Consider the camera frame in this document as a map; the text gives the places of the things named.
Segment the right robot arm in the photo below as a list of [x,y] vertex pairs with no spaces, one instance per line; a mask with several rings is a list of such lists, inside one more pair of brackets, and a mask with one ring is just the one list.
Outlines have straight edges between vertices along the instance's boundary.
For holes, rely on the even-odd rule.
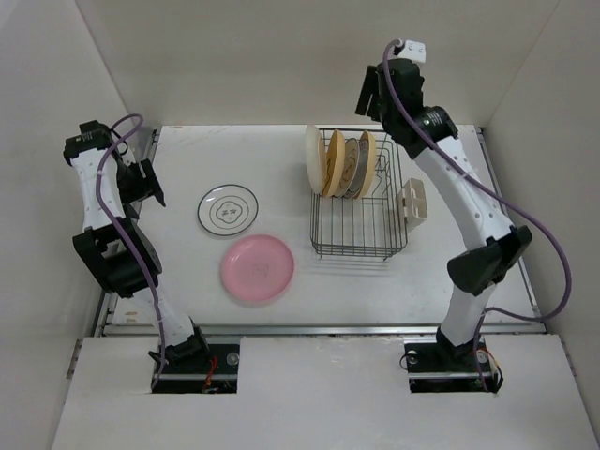
[[460,230],[465,250],[446,267],[454,287],[436,333],[436,362],[454,369],[473,355],[477,325],[497,284],[533,240],[470,173],[458,128],[448,112],[428,107],[419,67],[404,58],[367,68],[356,113],[383,130],[434,184]]

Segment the pink plate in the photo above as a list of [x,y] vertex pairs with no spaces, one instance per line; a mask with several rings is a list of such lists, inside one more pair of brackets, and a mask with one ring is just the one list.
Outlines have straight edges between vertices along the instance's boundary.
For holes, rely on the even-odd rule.
[[233,243],[220,263],[225,290],[242,304],[274,301],[292,282],[295,261],[289,247],[269,234],[253,234]]

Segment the white plate with dark rim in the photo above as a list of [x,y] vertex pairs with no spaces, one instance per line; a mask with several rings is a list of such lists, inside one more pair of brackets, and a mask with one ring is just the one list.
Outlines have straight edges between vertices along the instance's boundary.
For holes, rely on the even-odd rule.
[[256,220],[259,202],[255,194],[237,184],[212,188],[199,202],[197,218],[202,228],[215,236],[243,233]]

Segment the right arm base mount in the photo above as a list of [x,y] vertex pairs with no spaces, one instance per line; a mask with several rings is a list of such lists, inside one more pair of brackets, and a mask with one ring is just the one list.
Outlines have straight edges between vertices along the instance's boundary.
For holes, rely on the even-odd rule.
[[399,365],[408,372],[412,394],[491,393],[503,386],[503,371],[488,351],[478,343],[465,355],[454,356],[433,341],[405,341]]

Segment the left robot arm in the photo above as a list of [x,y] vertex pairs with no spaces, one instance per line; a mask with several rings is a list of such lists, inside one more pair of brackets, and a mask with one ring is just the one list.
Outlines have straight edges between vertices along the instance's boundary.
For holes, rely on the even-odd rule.
[[63,156],[78,175],[84,211],[73,246],[104,291],[130,301],[157,329],[159,348],[150,355],[159,369],[200,371],[213,355],[201,329],[159,288],[158,253],[137,224],[134,203],[165,198],[151,161],[129,148],[131,135],[94,120],[66,140]]

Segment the orange yellow plate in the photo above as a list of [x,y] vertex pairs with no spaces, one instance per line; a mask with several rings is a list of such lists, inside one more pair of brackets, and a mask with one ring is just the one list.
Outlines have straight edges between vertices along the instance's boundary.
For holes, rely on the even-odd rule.
[[361,134],[359,147],[361,150],[361,155],[366,156],[366,162],[361,164],[361,183],[354,195],[355,199],[361,199],[368,193],[375,173],[377,146],[375,137],[370,131],[365,130]]

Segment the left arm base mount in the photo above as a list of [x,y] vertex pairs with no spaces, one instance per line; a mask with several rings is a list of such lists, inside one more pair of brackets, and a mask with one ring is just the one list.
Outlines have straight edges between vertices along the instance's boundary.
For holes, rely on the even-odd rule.
[[183,362],[180,366],[166,365],[158,376],[159,356],[150,352],[155,361],[153,394],[236,394],[240,345],[210,343],[211,354]]

